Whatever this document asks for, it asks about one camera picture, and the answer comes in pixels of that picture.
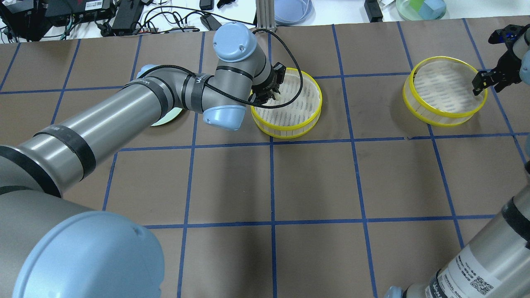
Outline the green sponge block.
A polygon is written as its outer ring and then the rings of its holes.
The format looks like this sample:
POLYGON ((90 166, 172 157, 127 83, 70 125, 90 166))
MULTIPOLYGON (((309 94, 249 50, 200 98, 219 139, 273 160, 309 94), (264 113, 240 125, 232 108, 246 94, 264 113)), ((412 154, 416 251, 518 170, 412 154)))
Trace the green sponge block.
POLYGON ((424 0, 409 0, 409 7, 418 14, 426 12, 424 8, 424 0))

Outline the aluminium frame post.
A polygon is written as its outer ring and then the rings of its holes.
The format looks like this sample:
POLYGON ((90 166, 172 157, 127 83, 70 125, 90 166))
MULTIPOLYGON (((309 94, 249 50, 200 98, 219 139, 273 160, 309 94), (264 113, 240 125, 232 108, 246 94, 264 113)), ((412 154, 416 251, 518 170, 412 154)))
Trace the aluminium frame post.
POLYGON ((276 30, 275 1, 256 0, 257 29, 276 30))

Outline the blue plate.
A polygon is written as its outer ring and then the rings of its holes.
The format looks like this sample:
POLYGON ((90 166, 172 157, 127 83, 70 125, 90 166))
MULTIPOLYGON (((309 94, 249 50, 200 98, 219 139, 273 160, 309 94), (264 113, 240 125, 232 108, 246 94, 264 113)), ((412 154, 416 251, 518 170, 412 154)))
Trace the blue plate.
POLYGON ((306 20, 313 11, 312 0, 274 0, 275 21, 281 25, 293 25, 306 20))

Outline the black power adapter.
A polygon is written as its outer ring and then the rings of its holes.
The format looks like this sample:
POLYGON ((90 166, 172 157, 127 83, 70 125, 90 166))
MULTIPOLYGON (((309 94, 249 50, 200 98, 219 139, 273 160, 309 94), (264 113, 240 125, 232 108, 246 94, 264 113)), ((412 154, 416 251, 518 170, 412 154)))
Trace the black power adapter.
POLYGON ((383 22, 383 13, 378 0, 365 0, 364 9, 370 23, 383 22))

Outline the yellow steamer basket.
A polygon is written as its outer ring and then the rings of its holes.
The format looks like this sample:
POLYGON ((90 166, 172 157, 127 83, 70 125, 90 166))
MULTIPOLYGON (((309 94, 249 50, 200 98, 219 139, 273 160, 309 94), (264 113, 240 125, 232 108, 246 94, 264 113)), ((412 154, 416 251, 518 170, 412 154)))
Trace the yellow steamer basket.
POLYGON ((446 56, 424 59, 411 70, 402 88, 406 108, 416 118, 437 127, 455 127, 483 108, 488 91, 473 93, 478 71, 446 56))
POLYGON ((312 76, 305 72, 301 73, 302 84, 297 69, 287 68, 284 81, 279 88, 280 93, 276 93, 276 100, 267 105, 287 103, 297 94, 301 86, 301 94, 293 103, 279 109, 251 107, 253 121, 265 134, 281 139, 297 138, 310 131, 318 122, 323 106, 322 91, 312 76))

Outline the green glass bowl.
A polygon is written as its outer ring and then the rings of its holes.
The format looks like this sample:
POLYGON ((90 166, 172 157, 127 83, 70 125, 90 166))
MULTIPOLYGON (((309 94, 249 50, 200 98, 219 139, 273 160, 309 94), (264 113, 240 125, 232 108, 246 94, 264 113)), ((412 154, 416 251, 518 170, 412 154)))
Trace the green glass bowl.
POLYGON ((407 21, 441 19, 447 5, 444 0, 396 0, 400 17, 407 21))

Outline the blue sponge block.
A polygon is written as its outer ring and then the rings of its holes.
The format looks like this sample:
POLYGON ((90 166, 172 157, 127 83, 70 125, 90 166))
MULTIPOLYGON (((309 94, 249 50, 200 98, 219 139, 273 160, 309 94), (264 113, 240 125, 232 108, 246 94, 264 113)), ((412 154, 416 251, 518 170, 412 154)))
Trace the blue sponge block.
POLYGON ((445 12, 446 4, 443 0, 425 0, 424 8, 426 12, 425 15, 439 15, 445 12))

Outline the green plate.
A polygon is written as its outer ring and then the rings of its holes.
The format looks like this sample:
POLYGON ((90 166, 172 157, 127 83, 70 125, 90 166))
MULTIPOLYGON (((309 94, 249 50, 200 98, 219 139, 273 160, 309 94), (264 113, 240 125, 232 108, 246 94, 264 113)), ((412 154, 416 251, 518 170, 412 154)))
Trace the green plate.
POLYGON ((168 111, 164 117, 161 117, 161 119, 151 124, 151 127, 166 125, 176 119, 176 117, 178 117, 178 115, 180 115, 182 112, 183 109, 175 107, 168 111))

